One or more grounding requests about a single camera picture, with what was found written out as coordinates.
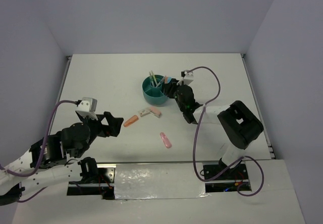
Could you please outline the yellow gel pen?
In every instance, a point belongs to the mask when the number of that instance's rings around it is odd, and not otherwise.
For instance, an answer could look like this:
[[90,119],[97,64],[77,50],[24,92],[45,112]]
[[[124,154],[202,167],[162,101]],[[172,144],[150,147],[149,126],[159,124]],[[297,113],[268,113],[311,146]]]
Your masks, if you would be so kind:
[[156,79],[155,74],[153,73],[153,71],[151,71],[151,75],[152,75],[155,87],[157,87],[157,79]]

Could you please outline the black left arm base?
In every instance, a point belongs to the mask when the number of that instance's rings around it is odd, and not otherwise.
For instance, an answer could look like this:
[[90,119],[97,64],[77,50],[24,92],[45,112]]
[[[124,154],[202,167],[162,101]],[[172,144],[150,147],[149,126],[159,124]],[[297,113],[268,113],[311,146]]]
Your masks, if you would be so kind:
[[116,166],[96,163],[94,158],[86,157],[77,161],[70,159],[66,166],[77,164],[80,178],[68,183],[68,196],[100,196],[103,200],[115,199]]

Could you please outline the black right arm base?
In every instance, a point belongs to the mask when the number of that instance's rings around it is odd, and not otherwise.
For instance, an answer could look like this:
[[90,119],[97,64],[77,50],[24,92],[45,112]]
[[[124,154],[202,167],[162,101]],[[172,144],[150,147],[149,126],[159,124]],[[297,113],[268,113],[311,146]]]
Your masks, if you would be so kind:
[[[199,172],[203,179],[210,179],[217,175],[225,166],[221,163],[204,164]],[[213,181],[205,183],[206,193],[215,192],[236,192],[240,184],[240,191],[251,191],[249,175],[246,164],[239,162],[234,168],[228,169],[221,176]]]

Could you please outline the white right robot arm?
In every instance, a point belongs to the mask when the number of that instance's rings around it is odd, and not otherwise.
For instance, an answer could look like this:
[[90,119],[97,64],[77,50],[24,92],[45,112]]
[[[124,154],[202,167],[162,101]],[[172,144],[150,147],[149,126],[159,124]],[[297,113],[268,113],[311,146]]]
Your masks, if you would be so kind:
[[222,126],[231,144],[219,160],[220,175],[224,179],[231,179],[237,173],[233,162],[241,158],[250,143],[264,131],[261,121],[240,100],[230,105],[205,107],[195,100],[190,86],[176,79],[169,79],[164,84],[164,92],[168,98],[176,101],[187,123]]

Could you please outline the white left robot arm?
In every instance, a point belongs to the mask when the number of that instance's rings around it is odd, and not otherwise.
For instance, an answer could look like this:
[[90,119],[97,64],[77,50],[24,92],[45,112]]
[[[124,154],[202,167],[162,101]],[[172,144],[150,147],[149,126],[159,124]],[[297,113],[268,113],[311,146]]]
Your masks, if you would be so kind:
[[100,178],[96,160],[82,158],[97,137],[117,137],[123,118],[108,111],[96,119],[80,117],[80,122],[31,145],[20,158],[1,168],[1,205],[21,202],[21,197],[38,194],[51,185],[71,182],[76,186]]

